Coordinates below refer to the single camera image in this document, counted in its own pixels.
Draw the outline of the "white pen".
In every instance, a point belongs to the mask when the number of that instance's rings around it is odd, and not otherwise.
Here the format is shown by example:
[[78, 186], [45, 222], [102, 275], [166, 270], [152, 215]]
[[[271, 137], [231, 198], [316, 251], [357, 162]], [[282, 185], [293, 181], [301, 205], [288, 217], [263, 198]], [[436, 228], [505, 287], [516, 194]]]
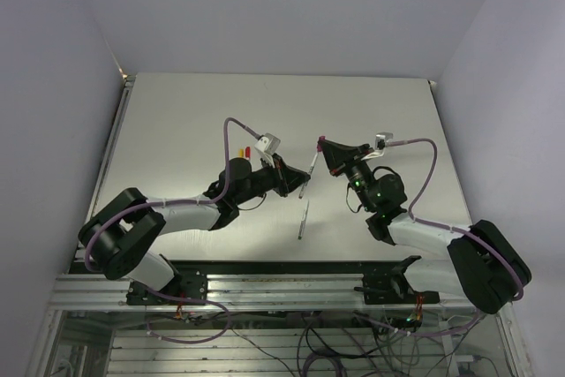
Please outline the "white pen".
[[304, 237], [305, 226], [306, 226], [306, 222], [307, 222], [309, 208], [310, 208], [310, 200], [307, 200], [306, 203], [305, 203], [305, 208], [304, 208], [302, 218], [301, 218], [301, 221], [300, 221], [300, 225], [299, 225], [298, 240], [302, 240], [303, 237]]
[[308, 186], [308, 184], [309, 184], [309, 182], [310, 182], [310, 180], [311, 180], [311, 178], [312, 178], [312, 174], [313, 174], [313, 171], [314, 171], [314, 169], [315, 169], [315, 166], [316, 166], [316, 163], [317, 163], [319, 154], [320, 154], [320, 147], [317, 145], [316, 150], [315, 150], [315, 153], [314, 153], [314, 155], [313, 155], [313, 159], [312, 159], [312, 161], [311, 161], [311, 163], [310, 163], [310, 166], [309, 166], [309, 168], [308, 168], [308, 171], [307, 171], [307, 179], [306, 179], [306, 181], [302, 184], [302, 186], [301, 186], [301, 188], [300, 188], [300, 191], [299, 191], [299, 194], [298, 194], [298, 198], [299, 198], [299, 199], [303, 199], [303, 198], [304, 198], [306, 187]]

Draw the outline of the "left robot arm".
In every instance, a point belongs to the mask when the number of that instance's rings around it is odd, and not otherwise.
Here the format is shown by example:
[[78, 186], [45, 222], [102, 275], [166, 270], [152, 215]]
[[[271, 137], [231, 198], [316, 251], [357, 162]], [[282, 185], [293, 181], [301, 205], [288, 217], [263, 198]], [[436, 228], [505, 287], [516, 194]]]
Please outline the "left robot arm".
[[310, 180], [280, 155], [253, 170], [245, 158], [229, 160], [224, 171], [201, 195], [186, 204], [151, 201], [135, 187], [120, 192], [79, 231], [85, 264], [109, 280], [128, 277], [148, 287], [161, 304], [182, 291], [181, 276], [163, 255], [150, 252], [159, 236], [183, 230], [220, 230], [239, 217], [240, 206], [270, 191], [286, 197]]

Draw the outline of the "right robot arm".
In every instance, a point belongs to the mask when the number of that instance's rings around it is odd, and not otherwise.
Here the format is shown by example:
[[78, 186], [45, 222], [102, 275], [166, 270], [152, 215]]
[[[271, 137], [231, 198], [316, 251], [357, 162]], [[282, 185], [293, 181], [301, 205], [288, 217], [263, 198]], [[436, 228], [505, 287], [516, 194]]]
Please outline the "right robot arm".
[[[480, 220], [463, 228], [420, 218], [414, 207], [423, 194], [410, 200], [399, 173], [369, 167], [369, 160], [401, 145], [385, 134], [373, 145], [318, 140], [330, 175], [347, 177], [348, 189], [359, 200], [357, 210], [368, 214], [365, 223], [374, 239], [440, 255], [439, 260], [413, 255], [402, 261], [388, 283], [390, 295], [405, 303], [428, 291], [451, 294], [487, 314], [522, 299], [531, 271], [493, 222]], [[382, 177], [375, 176], [379, 170]]]

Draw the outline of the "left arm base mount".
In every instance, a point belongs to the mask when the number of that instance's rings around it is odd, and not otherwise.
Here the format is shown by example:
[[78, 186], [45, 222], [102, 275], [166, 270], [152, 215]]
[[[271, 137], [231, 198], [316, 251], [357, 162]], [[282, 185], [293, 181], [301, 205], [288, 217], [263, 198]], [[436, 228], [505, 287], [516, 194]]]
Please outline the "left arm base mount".
[[127, 305], [204, 305], [207, 299], [207, 277], [197, 269], [176, 274], [162, 289], [149, 289], [138, 282], [130, 284]]

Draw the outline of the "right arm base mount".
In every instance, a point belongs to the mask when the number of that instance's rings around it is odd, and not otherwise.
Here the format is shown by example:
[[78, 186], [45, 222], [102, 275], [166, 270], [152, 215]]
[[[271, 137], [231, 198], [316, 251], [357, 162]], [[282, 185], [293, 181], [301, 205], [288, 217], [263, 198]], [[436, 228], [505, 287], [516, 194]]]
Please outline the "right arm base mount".
[[435, 305], [440, 303], [440, 295], [434, 291], [418, 292], [408, 284], [404, 273], [408, 266], [420, 260], [419, 255], [411, 255], [397, 262], [386, 271], [374, 270], [364, 274], [362, 283], [353, 290], [361, 293], [366, 305]]

